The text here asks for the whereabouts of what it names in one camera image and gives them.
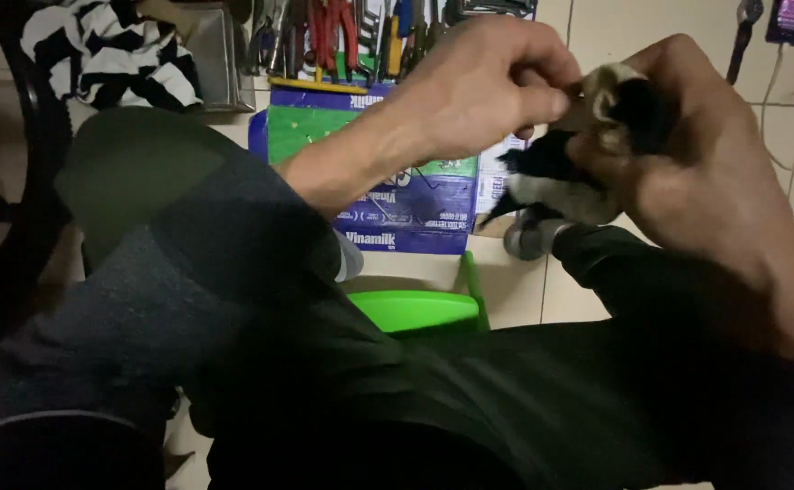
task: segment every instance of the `foot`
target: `foot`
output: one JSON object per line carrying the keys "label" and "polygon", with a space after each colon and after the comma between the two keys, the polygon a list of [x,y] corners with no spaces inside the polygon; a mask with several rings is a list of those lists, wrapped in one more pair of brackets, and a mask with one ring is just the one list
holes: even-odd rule
{"label": "foot", "polygon": [[535,220],[533,213],[523,210],[503,236],[506,252],[522,261],[534,261],[554,249],[555,237],[573,223],[561,219]]}

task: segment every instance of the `black and white fabric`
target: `black and white fabric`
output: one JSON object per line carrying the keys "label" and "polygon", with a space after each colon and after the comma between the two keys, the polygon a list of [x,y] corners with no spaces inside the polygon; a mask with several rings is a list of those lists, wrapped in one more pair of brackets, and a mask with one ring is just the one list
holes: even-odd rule
{"label": "black and white fabric", "polygon": [[98,110],[155,106],[172,111],[202,102],[190,51],[175,28],[142,19],[131,0],[75,0],[38,10],[21,48],[50,73],[62,100]]}

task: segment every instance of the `green stool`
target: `green stool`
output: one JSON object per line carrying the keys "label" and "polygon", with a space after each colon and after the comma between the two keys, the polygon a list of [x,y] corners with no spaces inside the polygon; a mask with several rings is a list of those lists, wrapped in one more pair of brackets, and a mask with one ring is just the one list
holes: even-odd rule
{"label": "green stool", "polygon": [[478,268],[470,251],[460,257],[469,295],[436,291],[373,291],[348,295],[352,303],[384,333],[413,338],[491,328],[481,295]]}

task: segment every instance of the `black pants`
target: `black pants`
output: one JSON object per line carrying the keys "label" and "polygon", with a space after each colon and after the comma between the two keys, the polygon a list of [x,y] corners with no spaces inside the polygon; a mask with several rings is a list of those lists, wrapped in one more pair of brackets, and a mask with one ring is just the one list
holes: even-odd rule
{"label": "black pants", "polygon": [[[97,158],[88,168],[76,162],[59,177],[59,190],[96,262],[230,153],[216,148],[228,143],[213,142],[204,127],[200,151],[190,151],[198,130],[177,124],[184,126],[181,148],[158,137],[170,128],[152,127],[151,135],[133,136],[138,147],[119,152],[120,162],[108,158],[109,148],[131,138],[119,127],[76,141],[85,150],[78,154]],[[232,485],[256,463],[256,472],[270,468],[289,478],[272,465],[302,461],[301,446],[323,451],[307,457],[338,465],[339,457],[326,454],[328,438],[348,426],[393,424],[467,440],[531,488],[704,480],[693,441],[696,414],[707,403],[703,356],[710,341],[695,314],[696,263],[616,227],[569,228],[554,254],[601,298],[611,319],[396,341],[332,281],[301,272],[272,304],[278,328],[249,333],[186,387],[195,426],[216,438],[213,487]],[[368,446],[346,459],[376,453],[369,446],[375,440],[363,441]]]}

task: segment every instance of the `electrical cord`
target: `electrical cord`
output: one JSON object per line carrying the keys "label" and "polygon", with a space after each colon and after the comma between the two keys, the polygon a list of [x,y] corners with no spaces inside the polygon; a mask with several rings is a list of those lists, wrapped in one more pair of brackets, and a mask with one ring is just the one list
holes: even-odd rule
{"label": "electrical cord", "polygon": [[783,64],[783,51],[784,51],[784,44],[778,45],[778,53],[777,53],[777,60],[775,61],[775,68],[772,71],[772,78],[769,81],[769,88],[766,89],[766,95],[762,98],[762,106],[760,109],[760,135],[762,137],[762,144],[765,145],[766,151],[769,152],[769,157],[771,157],[772,162],[775,162],[775,165],[779,166],[784,170],[788,170],[790,172],[794,172],[794,157],[793,157],[793,166],[788,167],[783,164],[780,160],[775,157],[772,153],[772,150],[769,149],[769,145],[766,145],[766,106],[769,104],[769,97],[772,94],[772,90],[775,88],[775,83],[777,82],[778,75],[781,73],[781,65]]}

